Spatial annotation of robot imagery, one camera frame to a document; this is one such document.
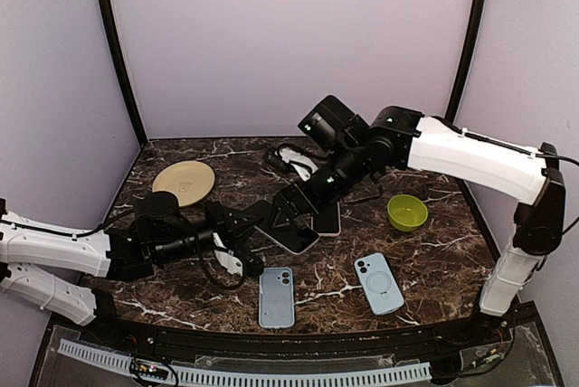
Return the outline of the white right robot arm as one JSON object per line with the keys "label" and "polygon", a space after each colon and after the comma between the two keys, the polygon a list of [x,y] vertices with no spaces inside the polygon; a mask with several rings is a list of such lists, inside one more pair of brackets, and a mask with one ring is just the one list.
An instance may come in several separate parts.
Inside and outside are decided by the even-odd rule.
{"label": "white right robot arm", "polygon": [[517,200],[515,232],[479,296],[479,311],[461,336],[481,345],[497,329],[536,265],[561,243],[566,189],[554,146],[517,146],[459,128],[444,118],[390,106],[367,124],[337,97],[328,95],[299,122],[299,129],[327,153],[306,181],[273,198],[271,223],[298,233],[303,215],[318,215],[355,184],[387,168],[449,175],[484,185]]}

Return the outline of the black phone light-blue edge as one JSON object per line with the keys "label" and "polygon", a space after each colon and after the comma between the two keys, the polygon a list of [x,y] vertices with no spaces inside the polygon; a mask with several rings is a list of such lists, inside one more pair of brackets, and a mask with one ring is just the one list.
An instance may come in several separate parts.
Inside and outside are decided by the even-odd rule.
{"label": "black phone light-blue edge", "polygon": [[313,215],[311,229],[322,237],[337,237],[341,232],[339,203],[333,203],[321,214]]}

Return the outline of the white-backed phone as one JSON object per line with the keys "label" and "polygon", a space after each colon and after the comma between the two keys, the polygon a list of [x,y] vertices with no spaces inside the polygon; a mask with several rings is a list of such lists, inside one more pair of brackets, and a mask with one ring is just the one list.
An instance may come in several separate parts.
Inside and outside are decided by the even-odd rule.
{"label": "white-backed phone", "polygon": [[260,224],[255,229],[268,240],[294,255],[306,252],[320,239],[320,235],[310,228],[280,230]]}

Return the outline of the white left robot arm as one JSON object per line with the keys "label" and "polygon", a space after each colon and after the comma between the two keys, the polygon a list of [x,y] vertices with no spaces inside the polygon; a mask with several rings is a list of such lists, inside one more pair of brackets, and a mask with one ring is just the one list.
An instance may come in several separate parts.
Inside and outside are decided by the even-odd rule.
{"label": "white left robot arm", "polygon": [[202,256],[224,255],[242,279],[263,271],[260,261],[241,244],[261,223],[250,212],[209,202],[204,218],[190,222],[180,212],[176,196],[151,193],[128,210],[133,221],[126,230],[113,228],[115,218],[91,231],[34,222],[1,210],[1,289],[41,309],[67,317],[80,326],[91,325],[108,347],[128,339],[127,326],[116,318],[112,295],[81,288],[48,272],[68,269],[113,281],[147,278],[166,264]]}

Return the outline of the grey-blue phone case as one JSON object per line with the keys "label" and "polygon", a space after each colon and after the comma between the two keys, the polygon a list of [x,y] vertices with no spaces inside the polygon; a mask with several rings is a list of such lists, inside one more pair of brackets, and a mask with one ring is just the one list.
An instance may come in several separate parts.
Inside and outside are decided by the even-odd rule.
{"label": "grey-blue phone case", "polygon": [[293,327],[296,317],[291,268],[264,269],[259,290],[259,325],[267,329]]}

